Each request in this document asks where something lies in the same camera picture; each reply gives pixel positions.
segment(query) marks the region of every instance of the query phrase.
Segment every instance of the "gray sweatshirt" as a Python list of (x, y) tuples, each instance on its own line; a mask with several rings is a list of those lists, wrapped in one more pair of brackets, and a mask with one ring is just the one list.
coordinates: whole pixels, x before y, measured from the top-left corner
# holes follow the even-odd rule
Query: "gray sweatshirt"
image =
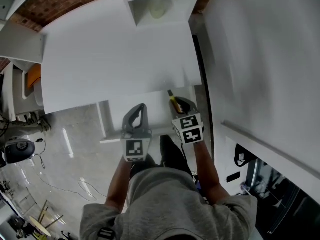
[(84, 206), (80, 239), (165, 240), (188, 235), (197, 240), (248, 240), (256, 224), (255, 197), (230, 196), (208, 205), (190, 175), (172, 168), (135, 175), (127, 200), (123, 214), (103, 204)]

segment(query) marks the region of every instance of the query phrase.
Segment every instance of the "brick wall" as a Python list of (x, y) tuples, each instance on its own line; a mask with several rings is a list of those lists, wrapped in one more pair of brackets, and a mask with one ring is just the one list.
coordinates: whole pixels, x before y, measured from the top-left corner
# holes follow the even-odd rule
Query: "brick wall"
[[(95, 0), (27, 0), (9, 19), (39, 32), (54, 20), (72, 10)], [(209, 0), (198, 0), (193, 13), (201, 14)], [(9, 60), (0, 58), (0, 72), (9, 64)]]

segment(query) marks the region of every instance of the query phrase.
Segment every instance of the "sleeve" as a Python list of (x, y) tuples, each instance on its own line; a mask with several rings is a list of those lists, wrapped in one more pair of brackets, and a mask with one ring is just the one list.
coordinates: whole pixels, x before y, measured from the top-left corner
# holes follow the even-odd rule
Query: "sleeve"
[(97, 240), (101, 229), (111, 229), (120, 214), (118, 209), (104, 204), (85, 205), (80, 224), (80, 239)]
[(258, 200), (254, 196), (229, 196), (213, 206), (226, 239), (248, 240), (256, 226)]

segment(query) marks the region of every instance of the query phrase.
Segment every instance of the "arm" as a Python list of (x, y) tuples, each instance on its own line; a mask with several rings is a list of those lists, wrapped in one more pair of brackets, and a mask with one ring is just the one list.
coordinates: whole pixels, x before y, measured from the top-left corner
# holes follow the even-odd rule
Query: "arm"
[(217, 169), (204, 141), (194, 144), (196, 167), (201, 188), (208, 201), (214, 205), (219, 200), (229, 197), (221, 186)]
[(126, 162), (122, 157), (111, 180), (108, 195), (105, 201), (106, 206), (115, 207), (122, 212), (128, 194), (130, 172), (131, 163)]

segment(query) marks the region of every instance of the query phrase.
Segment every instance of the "black leg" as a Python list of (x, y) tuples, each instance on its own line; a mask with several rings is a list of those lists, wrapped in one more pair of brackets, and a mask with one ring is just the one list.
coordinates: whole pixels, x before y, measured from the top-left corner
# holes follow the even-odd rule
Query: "black leg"
[(131, 167), (131, 172), (130, 172), (130, 180), (138, 173), (151, 169), (151, 168), (156, 168), (159, 167), (159, 165), (156, 164), (154, 159), (151, 157), (151, 155), (147, 154), (145, 161), (143, 162), (133, 162), (132, 167)]
[(184, 171), (192, 177), (187, 159), (168, 135), (160, 137), (161, 166)]

